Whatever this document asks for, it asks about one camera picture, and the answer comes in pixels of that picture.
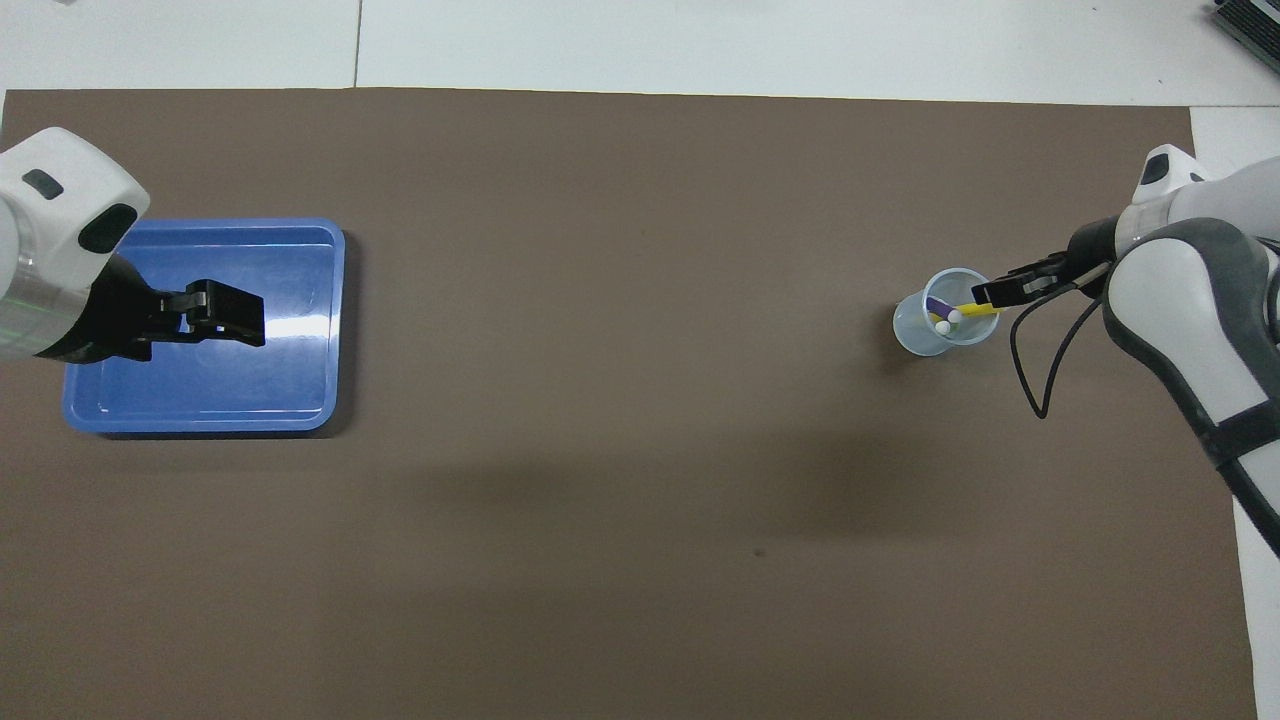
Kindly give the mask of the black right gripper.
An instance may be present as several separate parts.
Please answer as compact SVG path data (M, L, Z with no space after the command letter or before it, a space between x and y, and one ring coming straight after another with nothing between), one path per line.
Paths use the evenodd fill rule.
M1065 252L1052 252L1015 268L1009 272L1010 279L975 284L973 301L996 309L1020 307L1074 290L1088 299L1098 299L1105 291L1110 265L1117 259L1117 217L1107 217L1079 227Z

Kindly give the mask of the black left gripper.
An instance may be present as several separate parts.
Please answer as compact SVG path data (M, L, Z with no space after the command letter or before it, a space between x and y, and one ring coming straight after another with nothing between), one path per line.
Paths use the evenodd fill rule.
M184 322L191 331L183 329ZM110 357L147 363L151 343L192 345L195 337L262 347L262 297L218 281L192 282L180 293L156 291L132 263L115 255L91 284L73 327L38 356L67 364Z

